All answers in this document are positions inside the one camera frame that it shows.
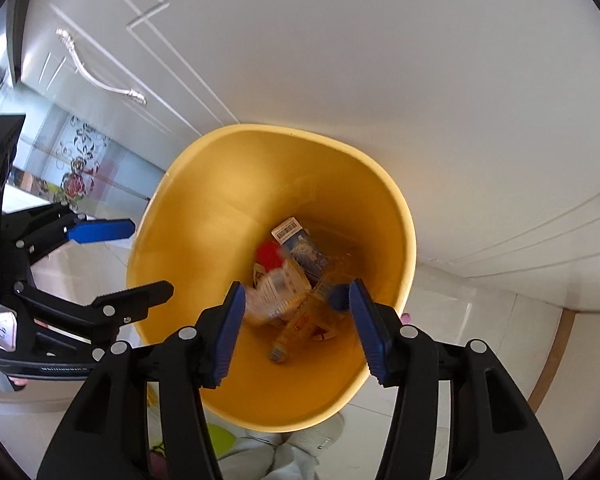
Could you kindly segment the silver foil wrapper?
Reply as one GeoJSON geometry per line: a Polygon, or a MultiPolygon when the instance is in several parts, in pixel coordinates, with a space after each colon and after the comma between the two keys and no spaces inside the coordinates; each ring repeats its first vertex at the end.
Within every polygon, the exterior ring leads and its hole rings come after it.
{"type": "Polygon", "coordinates": [[[311,289],[298,263],[285,259],[281,268],[264,274],[256,288],[246,290],[245,319],[253,326],[261,326],[289,318],[311,289]]]}

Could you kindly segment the red foil snack bag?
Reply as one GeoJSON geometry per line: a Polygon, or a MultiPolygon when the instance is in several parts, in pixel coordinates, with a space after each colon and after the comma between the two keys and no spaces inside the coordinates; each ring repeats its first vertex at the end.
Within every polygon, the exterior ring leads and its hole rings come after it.
{"type": "Polygon", "coordinates": [[[285,256],[276,240],[266,240],[256,251],[256,263],[264,273],[279,269],[284,265],[285,256]]]}

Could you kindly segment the blue white toothpaste box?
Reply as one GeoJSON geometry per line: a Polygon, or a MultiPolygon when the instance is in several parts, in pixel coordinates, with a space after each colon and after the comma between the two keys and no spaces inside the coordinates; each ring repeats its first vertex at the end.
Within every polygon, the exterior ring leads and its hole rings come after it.
{"type": "Polygon", "coordinates": [[[296,218],[289,217],[279,223],[272,229],[271,235],[284,253],[298,263],[312,284],[321,279],[328,266],[328,259],[296,218]]]}

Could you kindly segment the orange transparent wrapper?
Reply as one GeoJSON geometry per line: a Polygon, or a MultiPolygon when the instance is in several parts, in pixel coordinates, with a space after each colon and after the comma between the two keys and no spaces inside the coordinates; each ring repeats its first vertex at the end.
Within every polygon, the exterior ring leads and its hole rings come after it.
{"type": "Polygon", "coordinates": [[[287,361],[312,338],[316,330],[329,333],[335,329],[341,316],[330,301],[334,288],[334,284],[321,280],[300,302],[297,311],[274,340],[270,352],[272,362],[280,364],[287,361]]]}

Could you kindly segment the blue bottle cap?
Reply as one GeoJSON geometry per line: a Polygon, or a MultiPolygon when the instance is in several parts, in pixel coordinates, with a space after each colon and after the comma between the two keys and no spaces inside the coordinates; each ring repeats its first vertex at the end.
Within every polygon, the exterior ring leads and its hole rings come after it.
{"type": "Polygon", "coordinates": [[[332,310],[337,312],[348,312],[349,306],[349,285],[337,284],[332,286],[328,296],[328,302],[332,310]]]}

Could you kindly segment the yellow plastic trash bin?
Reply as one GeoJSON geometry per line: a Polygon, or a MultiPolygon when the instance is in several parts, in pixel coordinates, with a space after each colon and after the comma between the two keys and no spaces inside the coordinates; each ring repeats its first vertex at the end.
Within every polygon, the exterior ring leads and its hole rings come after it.
{"type": "Polygon", "coordinates": [[[266,432],[341,410],[368,376],[344,286],[402,311],[415,229],[396,182],[348,144],[297,129],[216,129],[172,162],[135,235],[126,282],[174,292],[137,325],[158,344],[245,287],[230,369],[208,410],[266,432]]]}

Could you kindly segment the person's grey trouser leg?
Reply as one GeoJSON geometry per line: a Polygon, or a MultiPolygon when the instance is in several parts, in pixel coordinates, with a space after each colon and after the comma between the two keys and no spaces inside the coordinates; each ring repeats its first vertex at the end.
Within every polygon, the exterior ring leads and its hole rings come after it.
{"type": "Polygon", "coordinates": [[[246,434],[222,455],[223,479],[316,479],[318,459],[281,434],[246,434]]]}

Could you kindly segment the person's white shoe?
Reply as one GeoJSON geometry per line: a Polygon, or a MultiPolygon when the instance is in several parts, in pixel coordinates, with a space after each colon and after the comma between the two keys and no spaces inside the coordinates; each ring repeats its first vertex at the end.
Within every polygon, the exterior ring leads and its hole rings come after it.
{"type": "Polygon", "coordinates": [[[317,457],[340,438],[345,424],[344,417],[340,413],[336,413],[315,426],[293,432],[286,442],[317,457]]]}

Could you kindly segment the white cabinet door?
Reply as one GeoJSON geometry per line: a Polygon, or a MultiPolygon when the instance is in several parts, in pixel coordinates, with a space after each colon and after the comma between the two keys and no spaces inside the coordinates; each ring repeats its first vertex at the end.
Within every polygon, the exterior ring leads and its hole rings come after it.
{"type": "Polygon", "coordinates": [[[22,79],[159,167],[233,124],[332,136],[396,180],[422,260],[600,311],[593,0],[30,0],[22,79]]]}

